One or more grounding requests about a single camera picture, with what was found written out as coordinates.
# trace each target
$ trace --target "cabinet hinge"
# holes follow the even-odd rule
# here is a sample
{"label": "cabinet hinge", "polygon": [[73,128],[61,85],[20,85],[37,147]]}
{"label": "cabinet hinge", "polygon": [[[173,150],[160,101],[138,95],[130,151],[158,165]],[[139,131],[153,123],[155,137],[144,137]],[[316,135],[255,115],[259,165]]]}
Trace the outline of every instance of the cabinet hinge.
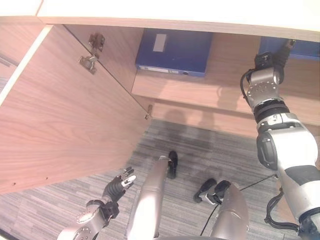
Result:
{"label": "cabinet hinge", "polygon": [[151,116],[152,108],[153,108],[153,106],[150,104],[150,105],[148,106],[148,111],[147,111],[147,114],[144,116],[144,119],[147,120],[147,119]]}
{"label": "cabinet hinge", "polygon": [[105,37],[100,33],[91,34],[89,38],[89,44],[92,47],[90,51],[91,56],[82,56],[79,60],[79,63],[92,74],[95,74],[97,71],[96,61],[99,59],[98,51],[102,52],[105,40]]}

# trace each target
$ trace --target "open cabinet door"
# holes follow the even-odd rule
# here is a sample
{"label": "open cabinet door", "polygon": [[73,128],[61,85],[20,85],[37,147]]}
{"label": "open cabinet door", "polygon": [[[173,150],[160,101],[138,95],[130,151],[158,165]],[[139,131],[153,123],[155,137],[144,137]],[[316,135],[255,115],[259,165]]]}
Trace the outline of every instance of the open cabinet door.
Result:
{"label": "open cabinet door", "polygon": [[62,26],[47,25],[0,94],[0,193],[123,167],[150,119]]}

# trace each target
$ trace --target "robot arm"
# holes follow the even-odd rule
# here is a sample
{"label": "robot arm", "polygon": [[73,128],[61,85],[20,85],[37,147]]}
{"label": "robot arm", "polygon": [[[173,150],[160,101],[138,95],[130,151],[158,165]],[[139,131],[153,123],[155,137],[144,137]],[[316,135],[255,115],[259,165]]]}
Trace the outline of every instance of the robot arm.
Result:
{"label": "robot arm", "polygon": [[[240,86],[257,122],[258,159],[266,168],[276,171],[285,199],[299,222],[299,236],[313,240],[320,239],[320,172],[315,165],[317,143],[278,93],[294,43],[289,40],[274,55],[257,55],[255,69],[242,76]],[[243,89],[244,79],[249,83],[247,94]]]}
{"label": "robot arm", "polygon": [[90,200],[74,225],[62,230],[57,240],[95,240],[99,231],[119,214],[118,200],[136,180],[132,167],[124,170],[105,187],[101,199]]}

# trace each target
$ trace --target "white label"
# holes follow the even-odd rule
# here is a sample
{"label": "white label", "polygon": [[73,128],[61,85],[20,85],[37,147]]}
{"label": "white label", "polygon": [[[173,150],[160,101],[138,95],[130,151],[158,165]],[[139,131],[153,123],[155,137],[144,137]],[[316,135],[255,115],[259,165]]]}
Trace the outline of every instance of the white label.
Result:
{"label": "white label", "polygon": [[176,70],[169,70],[169,73],[171,73],[171,74],[179,74],[179,71],[176,71]]}
{"label": "white label", "polygon": [[153,51],[154,52],[163,52],[165,49],[167,34],[157,34],[155,37]]}
{"label": "white label", "polygon": [[149,71],[155,71],[155,72],[162,72],[162,73],[169,73],[169,70],[168,70],[168,69],[157,68],[157,67],[150,67],[150,66],[140,66],[140,69],[142,69],[142,70],[149,70]]}

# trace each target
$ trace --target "striped carpet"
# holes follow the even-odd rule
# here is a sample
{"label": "striped carpet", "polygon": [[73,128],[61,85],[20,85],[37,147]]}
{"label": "striped carpet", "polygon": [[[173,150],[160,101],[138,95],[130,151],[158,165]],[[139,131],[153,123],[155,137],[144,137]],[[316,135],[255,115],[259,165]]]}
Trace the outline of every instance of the striped carpet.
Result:
{"label": "striped carpet", "polygon": [[[120,214],[103,229],[97,240],[126,239],[132,204],[160,155],[176,150],[177,178],[168,179],[160,224],[161,236],[198,236],[212,207],[196,204],[193,195],[208,178],[229,180],[240,188],[273,174],[257,160],[256,141],[160,120],[152,124],[128,161],[135,169],[136,183],[118,202]],[[118,171],[82,177],[58,184],[0,196],[0,229],[19,240],[55,240],[75,220],[87,201],[99,198],[106,183]],[[276,179],[269,178],[243,191],[249,208],[248,240],[298,240],[295,232],[271,228],[264,223],[266,205],[278,194]],[[273,217],[281,220],[277,208]],[[210,232],[215,215],[204,236]]]}

